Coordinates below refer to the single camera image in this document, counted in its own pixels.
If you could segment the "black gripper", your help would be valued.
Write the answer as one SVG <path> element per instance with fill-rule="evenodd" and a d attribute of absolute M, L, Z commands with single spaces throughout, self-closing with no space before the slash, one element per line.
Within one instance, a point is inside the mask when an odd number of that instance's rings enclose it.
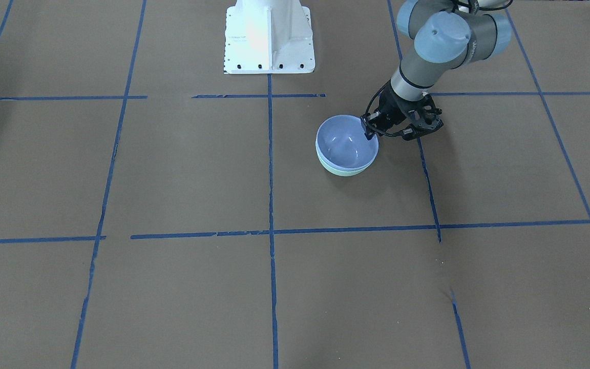
<path fill-rule="evenodd" d="M 406 121 L 398 103 L 407 99 L 398 96 L 393 90 L 391 82 L 386 82 L 375 97 L 379 97 L 379 99 L 377 108 L 372 112 L 372 115 L 361 115 L 361 124 L 367 140 L 372 140 L 377 133 L 387 133 L 389 129 Z"/>

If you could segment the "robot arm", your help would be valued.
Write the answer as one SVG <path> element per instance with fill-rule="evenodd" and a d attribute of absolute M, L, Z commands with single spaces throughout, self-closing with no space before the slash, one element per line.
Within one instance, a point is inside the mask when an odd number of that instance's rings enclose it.
<path fill-rule="evenodd" d="M 364 134 L 414 140 L 442 128 L 442 111 L 431 89 L 443 73 L 505 51 L 513 29 L 495 10 L 480 13 L 473 1 L 407 1 L 396 16 L 398 31 L 413 40 L 390 79 L 375 93 L 378 105 L 361 116 Z"/>

